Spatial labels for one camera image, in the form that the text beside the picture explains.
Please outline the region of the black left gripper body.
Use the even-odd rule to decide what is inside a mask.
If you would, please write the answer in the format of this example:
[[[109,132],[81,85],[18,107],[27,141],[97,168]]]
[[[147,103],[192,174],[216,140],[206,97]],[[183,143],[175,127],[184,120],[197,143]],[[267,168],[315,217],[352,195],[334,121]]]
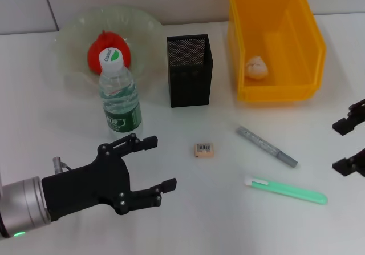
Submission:
[[[120,149],[100,145],[89,165],[42,179],[46,208],[52,221],[94,207],[111,206],[118,215],[129,212],[129,172]]]

